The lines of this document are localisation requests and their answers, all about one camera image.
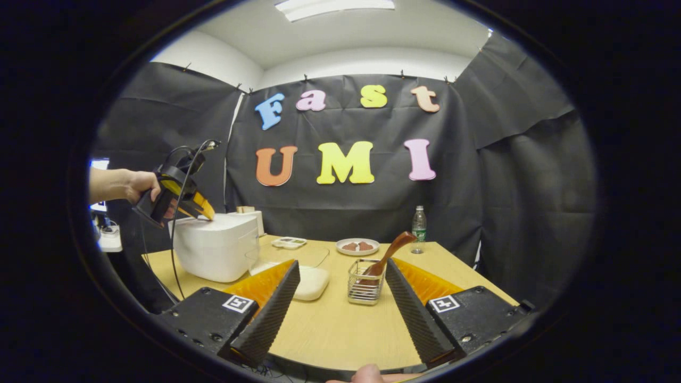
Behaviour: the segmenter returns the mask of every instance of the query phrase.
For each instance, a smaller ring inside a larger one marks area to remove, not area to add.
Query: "foam letter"
[[[416,101],[419,103],[421,109],[425,110],[426,112],[435,113],[440,110],[440,106],[438,104],[433,104],[430,101],[431,97],[435,97],[435,92],[429,91],[428,88],[424,87],[423,85],[412,89],[411,94],[416,95]]]
[[[435,178],[435,172],[430,169],[428,162],[428,152],[426,147],[430,142],[422,138],[405,141],[405,146],[411,154],[411,173],[409,179],[413,181],[425,181]]]
[[[324,99],[326,98],[326,93],[323,91],[307,91],[300,95],[300,100],[296,103],[296,108],[298,110],[314,110],[319,112],[320,110],[326,108]]]
[[[281,117],[277,116],[275,113],[281,113],[281,104],[279,102],[283,99],[284,95],[277,93],[255,107],[255,109],[260,112],[260,117],[262,117],[263,130],[270,129],[281,121]]]
[[[374,147],[369,141],[357,141],[352,145],[347,157],[343,155],[341,148],[335,142],[327,142],[319,145],[321,151],[321,175],[317,177],[317,183],[329,184],[336,182],[336,177],[331,174],[331,168],[336,171],[338,180],[345,182],[347,175],[352,169],[350,182],[372,183],[374,176],[371,174],[369,163],[369,151]]]
[[[276,150],[263,148],[255,152],[257,156],[255,178],[265,186],[282,186],[291,178],[291,173],[294,169],[294,153],[298,151],[298,148],[283,147],[279,151],[284,158],[281,160],[281,173],[276,176],[273,176],[270,172],[272,155],[276,153]]]
[[[385,88],[382,85],[365,85],[360,93],[362,94],[360,102],[365,108],[380,108],[387,104]]]

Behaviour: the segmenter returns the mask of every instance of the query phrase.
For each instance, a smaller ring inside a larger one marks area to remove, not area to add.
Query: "wooden spoon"
[[[392,257],[392,255],[395,254],[395,252],[398,251],[402,246],[406,245],[407,243],[412,243],[413,241],[416,241],[416,236],[410,232],[403,232],[402,234],[398,235],[397,238],[392,241],[390,247],[388,247],[383,258],[378,261],[378,263],[374,263],[369,266],[364,271],[363,275],[378,276],[382,274],[387,260],[390,259],[390,257]],[[378,286],[379,280],[363,279],[361,284],[365,286]]]

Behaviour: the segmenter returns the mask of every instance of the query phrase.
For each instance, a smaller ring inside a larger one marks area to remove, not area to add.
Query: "food on plate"
[[[350,242],[347,245],[343,246],[343,249],[345,250],[350,250],[350,251],[355,251],[357,249],[357,243]]]
[[[366,243],[364,241],[360,242],[359,246],[360,246],[360,251],[372,250],[374,248],[372,245],[369,245],[368,243]]]

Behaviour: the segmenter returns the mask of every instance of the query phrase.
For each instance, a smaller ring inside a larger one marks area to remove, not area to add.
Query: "small tray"
[[[293,236],[283,236],[272,241],[272,246],[283,247],[285,249],[297,249],[307,243],[306,239]]]

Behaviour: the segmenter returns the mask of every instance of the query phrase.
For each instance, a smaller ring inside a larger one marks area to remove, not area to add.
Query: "wire basket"
[[[372,264],[378,263],[379,260],[370,260],[360,258],[356,260],[348,270],[347,281],[347,299],[350,303],[358,303],[360,305],[373,306],[379,301],[381,296],[381,289],[383,288],[383,277],[385,277],[385,268],[380,275],[363,275],[364,271]]]

